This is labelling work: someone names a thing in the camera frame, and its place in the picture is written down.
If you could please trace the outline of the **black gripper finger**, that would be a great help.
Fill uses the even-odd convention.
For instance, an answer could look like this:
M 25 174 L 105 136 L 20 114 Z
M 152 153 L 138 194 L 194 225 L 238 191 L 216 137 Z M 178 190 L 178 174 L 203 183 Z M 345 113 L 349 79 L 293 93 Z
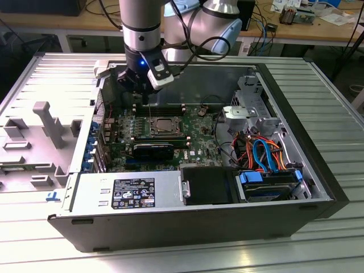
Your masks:
M 144 104 L 148 105 L 150 103 L 150 96 L 157 94 L 159 91 L 154 88 L 147 88 L 144 93 Z
M 118 74 L 117 81 L 130 93 L 141 96 L 142 104 L 146 104 L 146 78 L 134 71 L 123 71 Z

